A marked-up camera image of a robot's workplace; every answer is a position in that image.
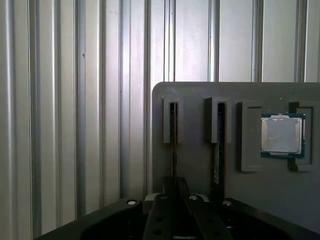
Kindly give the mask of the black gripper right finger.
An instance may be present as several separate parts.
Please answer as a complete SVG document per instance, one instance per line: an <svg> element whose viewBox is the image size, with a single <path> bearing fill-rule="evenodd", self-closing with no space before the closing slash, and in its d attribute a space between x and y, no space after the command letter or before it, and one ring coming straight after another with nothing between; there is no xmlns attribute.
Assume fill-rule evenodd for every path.
<svg viewBox="0 0 320 240"><path fill-rule="evenodd" d="M318 240L320 235L238 200L213 204L191 195L186 180L176 181L181 198L204 240Z"/></svg>

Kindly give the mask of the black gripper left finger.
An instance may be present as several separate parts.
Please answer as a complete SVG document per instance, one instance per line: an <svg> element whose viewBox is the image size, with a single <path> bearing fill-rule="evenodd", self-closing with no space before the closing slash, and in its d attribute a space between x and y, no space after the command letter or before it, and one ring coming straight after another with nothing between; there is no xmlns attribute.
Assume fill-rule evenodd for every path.
<svg viewBox="0 0 320 240"><path fill-rule="evenodd" d="M174 186L162 179L163 192L152 200L122 198L39 237L41 240L171 240Z"/></svg>

